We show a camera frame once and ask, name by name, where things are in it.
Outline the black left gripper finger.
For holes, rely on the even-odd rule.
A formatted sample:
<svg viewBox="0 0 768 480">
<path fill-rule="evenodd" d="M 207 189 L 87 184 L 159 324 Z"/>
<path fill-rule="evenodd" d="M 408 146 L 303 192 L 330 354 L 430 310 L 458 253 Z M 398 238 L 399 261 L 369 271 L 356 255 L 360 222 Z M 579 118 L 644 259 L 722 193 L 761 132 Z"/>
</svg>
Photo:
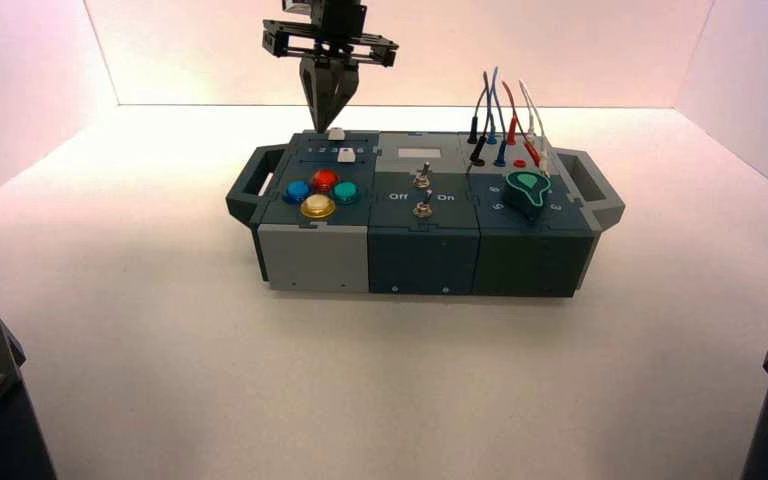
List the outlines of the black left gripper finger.
<svg viewBox="0 0 768 480">
<path fill-rule="evenodd" d="M 303 58 L 300 78 L 315 130 L 324 132 L 333 121 L 333 75 L 327 60 Z"/>
<path fill-rule="evenodd" d="M 334 62 L 331 68 L 331 84 L 326 108 L 326 127 L 329 128 L 339 113 L 354 96 L 359 84 L 355 64 Z"/>
</svg>

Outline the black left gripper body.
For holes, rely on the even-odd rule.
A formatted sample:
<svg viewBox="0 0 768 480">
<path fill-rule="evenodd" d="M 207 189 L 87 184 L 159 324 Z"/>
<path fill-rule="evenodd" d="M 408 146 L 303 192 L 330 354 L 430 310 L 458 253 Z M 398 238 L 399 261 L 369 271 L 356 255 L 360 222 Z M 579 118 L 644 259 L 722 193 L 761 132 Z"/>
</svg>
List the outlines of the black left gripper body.
<svg viewBox="0 0 768 480">
<path fill-rule="evenodd" d="M 283 1 L 286 13 L 309 21 L 263 21 L 262 45 L 271 55 L 310 59 L 316 64 L 373 64 L 391 67 L 399 45 L 364 31 L 367 6 L 359 1 Z"/>
</svg>

